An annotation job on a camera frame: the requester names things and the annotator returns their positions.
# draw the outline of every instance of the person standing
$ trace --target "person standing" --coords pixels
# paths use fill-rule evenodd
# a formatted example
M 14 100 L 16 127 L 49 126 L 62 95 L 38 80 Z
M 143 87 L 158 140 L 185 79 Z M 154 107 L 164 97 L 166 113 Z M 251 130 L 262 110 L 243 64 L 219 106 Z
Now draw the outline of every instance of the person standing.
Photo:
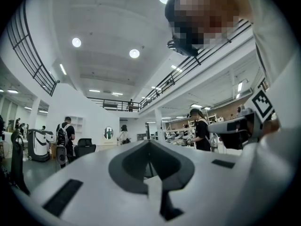
M 208 122 L 199 109 L 192 109 L 190 111 L 190 116 L 195 121 L 194 126 L 196 137 L 187 144 L 191 145 L 193 142 L 196 142 L 198 150 L 210 152 L 211 148 L 209 143 L 210 134 L 208 131 Z
M 65 117 L 65 122 L 62 124 L 58 124 L 57 128 L 56 128 L 56 138 L 58 135 L 58 131 L 60 128 L 63 128 L 66 130 L 67 133 L 67 137 L 68 137 L 68 143 L 65 145 L 66 147 L 66 153 L 67 153 L 67 159 L 68 162 L 71 163 L 74 160 L 73 157 L 73 140 L 75 139 L 75 131 L 74 131 L 74 127 L 71 124 L 71 118 L 69 116 Z M 61 165 L 61 168 L 64 168 L 66 166 L 66 163 L 64 163 L 63 165 Z

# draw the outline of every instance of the woman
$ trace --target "woman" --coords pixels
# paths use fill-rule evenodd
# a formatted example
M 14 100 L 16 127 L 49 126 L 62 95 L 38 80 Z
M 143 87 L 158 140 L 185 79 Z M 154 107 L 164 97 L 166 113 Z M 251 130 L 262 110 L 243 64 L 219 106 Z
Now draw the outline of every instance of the woman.
M 192 109 L 190 116 L 195 121 L 196 137 L 191 142 L 188 142 L 188 144 L 191 145 L 193 142 L 196 142 L 198 150 L 210 152 L 208 122 L 199 109 Z

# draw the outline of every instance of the backpack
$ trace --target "backpack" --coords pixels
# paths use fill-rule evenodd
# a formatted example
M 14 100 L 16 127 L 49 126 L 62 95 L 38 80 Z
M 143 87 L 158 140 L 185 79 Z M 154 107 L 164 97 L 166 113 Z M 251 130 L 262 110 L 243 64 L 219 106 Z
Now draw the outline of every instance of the backpack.
M 70 126 L 70 124 L 67 124 L 65 127 L 63 127 L 63 124 L 60 124 L 60 129 L 57 131 L 56 136 L 56 145 L 62 145 L 64 147 L 67 146 L 69 138 L 66 129 Z

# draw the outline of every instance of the black slot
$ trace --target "black slot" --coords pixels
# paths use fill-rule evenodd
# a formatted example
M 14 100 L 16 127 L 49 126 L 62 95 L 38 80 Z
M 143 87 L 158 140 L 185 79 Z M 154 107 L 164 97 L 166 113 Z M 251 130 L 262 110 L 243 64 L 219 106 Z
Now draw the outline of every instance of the black slot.
M 83 182 L 70 179 L 49 199 L 43 208 L 54 216 L 59 217 L 82 185 Z
M 230 168 L 230 169 L 232 169 L 235 165 L 235 163 L 233 163 L 233 162 L 222 161 L 222 160 L 218 160 L 218 159 L 215 159 L 214 161 L 212 161 L 212 163 L 219 165 L 221 167 Z

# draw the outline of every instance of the pillar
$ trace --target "pillar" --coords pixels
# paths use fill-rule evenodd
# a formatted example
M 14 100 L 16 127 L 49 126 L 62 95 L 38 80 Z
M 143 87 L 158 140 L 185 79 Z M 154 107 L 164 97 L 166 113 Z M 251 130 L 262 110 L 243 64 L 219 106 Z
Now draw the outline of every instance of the pillar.
M 159 142 L 164 142 L 164 132 L 162 129 L 162 113 L 160 109 L 155 109 L 156 125 Z
M 33 101 L 32 111 L 29 116 L 29 123 L 28 123 L 29 129 L 35 128 L 40 101 L 41 99 L 38 97 L 36 97 Z

